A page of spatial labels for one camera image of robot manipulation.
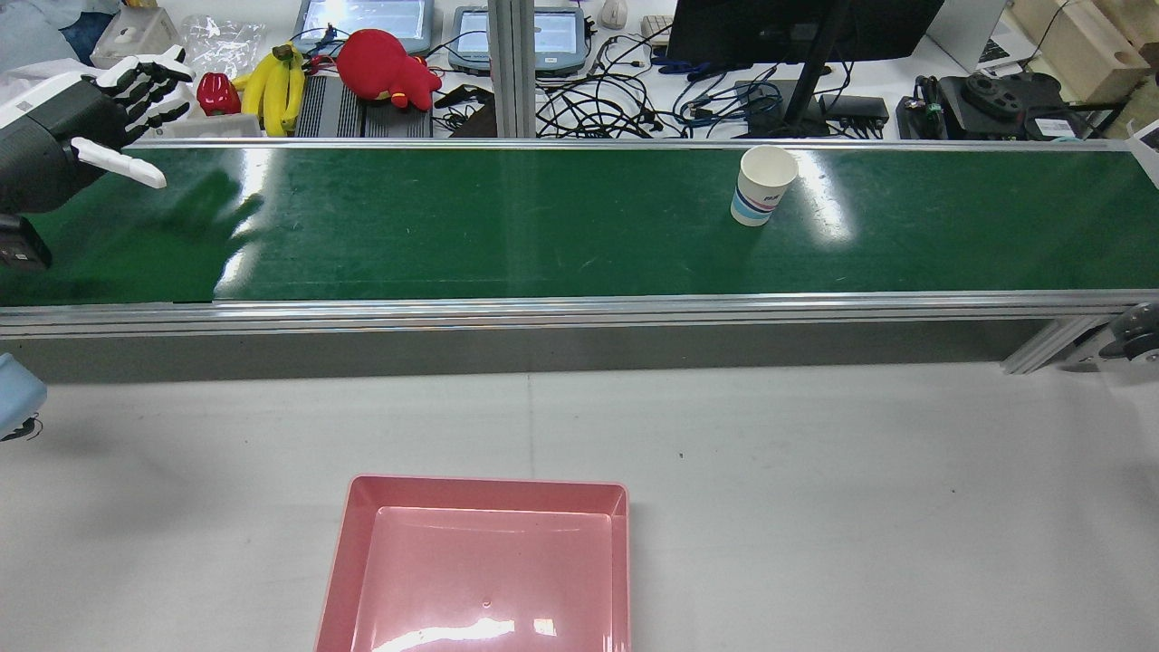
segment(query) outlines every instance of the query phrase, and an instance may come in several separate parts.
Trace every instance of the white paper cup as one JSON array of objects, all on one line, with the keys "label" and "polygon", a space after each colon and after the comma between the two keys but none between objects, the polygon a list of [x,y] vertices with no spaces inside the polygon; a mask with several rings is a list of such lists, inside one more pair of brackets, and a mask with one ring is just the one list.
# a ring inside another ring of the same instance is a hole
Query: white paper cup
[{"label": "white paper cup", "polygon": [[777,210],[796,178],[796,159],[775,145],[757,145],[741,156],[741,174],[732,192],[732,217],[745,226],[760,226]]}]

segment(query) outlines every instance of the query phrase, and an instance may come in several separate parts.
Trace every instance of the pink tray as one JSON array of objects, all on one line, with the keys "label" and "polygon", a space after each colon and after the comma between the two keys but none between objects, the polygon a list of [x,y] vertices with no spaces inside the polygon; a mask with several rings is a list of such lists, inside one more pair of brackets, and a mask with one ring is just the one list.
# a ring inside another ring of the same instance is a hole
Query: pink tray
[{"label": "pink tray", "polygon": [[318,652],[628,652],[620,485],[359,476]]}]

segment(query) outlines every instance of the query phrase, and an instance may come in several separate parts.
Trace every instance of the banana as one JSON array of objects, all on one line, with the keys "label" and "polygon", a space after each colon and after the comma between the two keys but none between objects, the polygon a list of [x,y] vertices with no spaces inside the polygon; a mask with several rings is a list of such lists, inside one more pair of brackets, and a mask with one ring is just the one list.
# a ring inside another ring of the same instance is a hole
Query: banana
[{"label": "banana", "polygon": [[305,63],[301,52],[293,51],[293,59],[290,61],[290,89],[286,100],[285,111],[282,113],[282,129],[286,133],[292,133],[298,124],[298,111],[301,110],[301,96],[306,91],[306,71],[302,69]]},{"label": "banana", "polygon": [[231,79],[229,83],[233,83],[233,88],[240,93],[246,89],[246,86],[249,83],[249,78],[253,75],[254,73],[247,72],[246,74]]},{"label": "banana", "polygon": [[286,94],[290,91],[290,65],[293,61],[278,61],[265,80],[262,96],[262,123],[267,135],[285,135],[282,116],[286,110]]},{"label": "banana", "polygon": [[257,67],[254,68],[254,72],[249,75],[249,80],[246,82],[246,93],[241,97],[241,112],[261,116],[262,95],[265,90],[265,82],[270,73],[274,72],[274,68],[280,63],[270,52],[257,64]]}]

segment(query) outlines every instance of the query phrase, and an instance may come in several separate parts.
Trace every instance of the tablet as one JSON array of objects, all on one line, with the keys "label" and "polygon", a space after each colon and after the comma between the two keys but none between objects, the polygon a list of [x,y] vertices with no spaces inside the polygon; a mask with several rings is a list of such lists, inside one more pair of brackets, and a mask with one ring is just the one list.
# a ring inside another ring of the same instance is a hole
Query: tablet
[{"label": "tablet", "polygon": [[[588,58],[583,9],[576,7],[535,8],[535,74],[564,76],[583,67]],[[454,34],[447,45],[451,67],[472,74],[489,74],[487,7],[459,7],[454,10]]]},{"label": "tablet", "polygon": [[408,54],[425,54],[431,49],[433,19],[435,0],[302,0],[298,31],[312,31],[296,38],[294,46],[308,51],[322,38],[326,25],[333,24],[347,32],[381,29],[401,41]]}]

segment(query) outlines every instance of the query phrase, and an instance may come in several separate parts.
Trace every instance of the red plush toy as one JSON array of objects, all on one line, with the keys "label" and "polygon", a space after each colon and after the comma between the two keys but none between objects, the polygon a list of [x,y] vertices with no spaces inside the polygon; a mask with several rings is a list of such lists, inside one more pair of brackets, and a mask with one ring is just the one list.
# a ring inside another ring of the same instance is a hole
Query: red plush toy
[{"label": "red plush toy", "polygon": [[393,35],[380,29],[351,34],[337,58],[342,82],[363,100],[391,100],[400,109],[408,103],[421,111],[431,108],[431,91],[443,81],[418,57],[408,57]]}]

